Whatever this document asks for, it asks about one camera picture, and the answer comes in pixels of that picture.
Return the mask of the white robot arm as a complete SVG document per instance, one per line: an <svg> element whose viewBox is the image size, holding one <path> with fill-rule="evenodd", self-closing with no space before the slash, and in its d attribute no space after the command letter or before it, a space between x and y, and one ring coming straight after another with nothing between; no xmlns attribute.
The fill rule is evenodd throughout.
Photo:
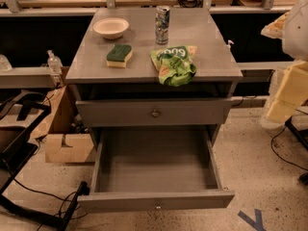
<svg viewBox="0 0 308 231"><path fill-rule="evenodd" d="M308 100L308 0L299 0L289 12L265 26L261 35L282 40L282 50L295 61L276 72L269 86L262 125L282 126Z"/></svg>

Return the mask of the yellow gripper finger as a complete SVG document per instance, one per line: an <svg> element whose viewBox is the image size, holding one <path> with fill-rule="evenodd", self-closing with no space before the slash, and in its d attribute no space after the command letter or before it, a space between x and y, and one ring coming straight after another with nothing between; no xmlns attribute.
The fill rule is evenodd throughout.
<svg viewBox="0 0 308 231"><path fill-rule="evenodd" d="M308 100L308 63L297 61L283 72L283 78L266 119L283 124L295 114L295 110Z"/></svg>
<svg viewBox="0 0 308 231"><path fill-rule="evenodd" d="M271 39L282 39L286 18L289 12L283 13L261 30L261 35Z"/></svg>

